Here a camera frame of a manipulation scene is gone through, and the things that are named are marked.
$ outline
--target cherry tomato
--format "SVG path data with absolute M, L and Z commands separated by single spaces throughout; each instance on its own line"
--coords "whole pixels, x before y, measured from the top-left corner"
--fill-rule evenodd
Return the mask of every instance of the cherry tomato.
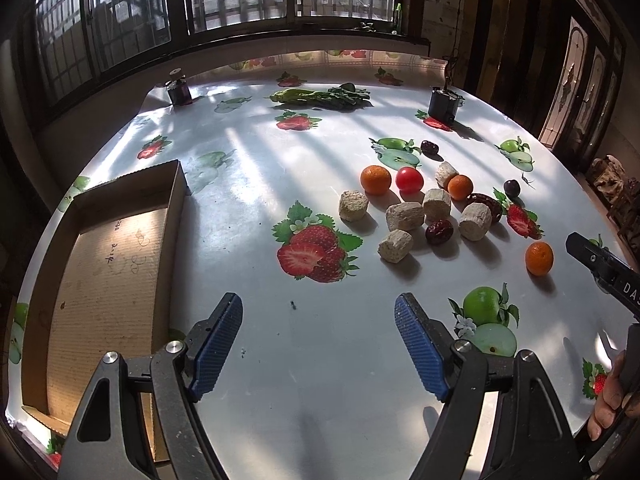
M 407 166 L 398 171 L 396 186 L 403 193 L 417 193 L 424 186 L 424 179 L 420 171 Z

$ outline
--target orange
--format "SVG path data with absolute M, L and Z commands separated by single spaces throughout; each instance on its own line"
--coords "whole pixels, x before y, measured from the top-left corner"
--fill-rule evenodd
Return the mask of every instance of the orange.
M 474 183 L 466 175 L 456 175 L 449 180 L 447 191 L 453 200 L 464 200 L 474 192 Z
M 369 194 L 384 195 L 391 187 L 391 173 L 382 166 L 367 166 L 360 174 L 360 184 Z
M 554 264 L 554 252 L 546 242 L 533 242 L 524 255 L 527 270 L 534 276 L 544 276 Z

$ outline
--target finger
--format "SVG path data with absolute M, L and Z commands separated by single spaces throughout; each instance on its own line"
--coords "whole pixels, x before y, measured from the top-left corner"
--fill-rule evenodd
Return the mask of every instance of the finger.
M 622 371 L 622 367 L 625 365 L 625 354 L 626 354 L 626 351 L 623 350 L 616 356 L 615 359 L 613 359 L 613 368 L 611 369 L 611 372 L 608 375 L 609 377 L 614 377 L 616 379 L 620 377 L 620 372 Z
M 593 413 L 591 413 L 591 416 L 587 421 L 587 433 L 589 434 L 589 438 L 591 440 L 597 440 L 600 434 L 602 433 L 602 428 L 596 422 L 596 418 Z
M 604 388 L 602 389 L 602 395 L 600 395 L 600 397 L 602 397 L 613 410 L 616 410 L 622 405 L 622 398 L 624 394 L 622 384 L 620 384 L 620 379 L 618 376 L 614 376 L 612 371 L 609 376 L 607 376 L 607 380 L 604 383 Z
M 640 393 L 626 394 L 622 405 L 625 407 L 626 416 L 638 418 L 640 416 Z
M 605 402 L 604 396 L 598 396 L 598 400 L 596 400 L 596 407 L 593 410 L 593 415 L 595 416 L 596 422 L 600 424 L 603 429 L 608 428 L 613 424 L 613 420 L 616 418 L 615 410 L 612 410 Z

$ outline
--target blue gripper pad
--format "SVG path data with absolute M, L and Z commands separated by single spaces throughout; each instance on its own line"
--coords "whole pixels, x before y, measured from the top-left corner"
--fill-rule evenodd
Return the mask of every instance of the blue gripper pad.
M 239 296 L 229 303 L 220 316 L 195 361 L 195 373 L 189 390 L 196 399 L 213 390 L 231 345 L 242 324 L 242 301 Z
M 440 402 L 444 402 L 449 393 L 449 387 L 444 380 L 442 357 L 402 295 L 396 299 L 394 315 L 396 326 L 424 388 L 435 394 Z

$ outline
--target cardboard box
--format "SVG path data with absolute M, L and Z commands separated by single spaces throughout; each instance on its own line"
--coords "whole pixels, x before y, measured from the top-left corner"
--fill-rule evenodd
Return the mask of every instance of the cardboard box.
M 178 160 L 77 195 L 56 229 L 31 295 L 22 347 L 24 410 L 66 436 L 108 351 L 153 354 L 168 341 L 175 241 L 187 183 Z M 146 430 L 166 459 L 150 394 Z

